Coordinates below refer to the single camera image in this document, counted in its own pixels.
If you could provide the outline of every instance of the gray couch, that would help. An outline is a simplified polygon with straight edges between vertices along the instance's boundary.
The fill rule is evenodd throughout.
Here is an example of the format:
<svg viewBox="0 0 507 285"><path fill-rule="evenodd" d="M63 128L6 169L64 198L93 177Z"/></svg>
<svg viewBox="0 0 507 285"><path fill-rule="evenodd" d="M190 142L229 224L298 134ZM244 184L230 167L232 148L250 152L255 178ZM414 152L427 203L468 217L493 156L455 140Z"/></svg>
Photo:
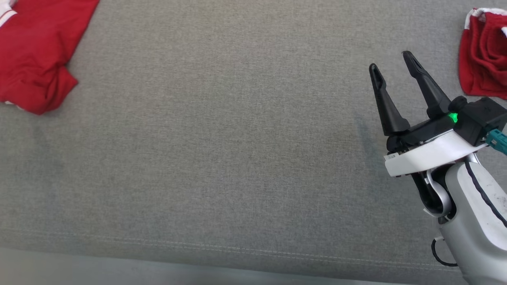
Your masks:
<svg viewBox="0 0 507 285"><path fill-rule="evenodd" d="M420 122L401 52L453 99L465 15L502 4L102 0L60 109L0 106L0 246L461 283L413 182L383 166L367 69ZM507 188L506 158L480 158Z"/></svg>

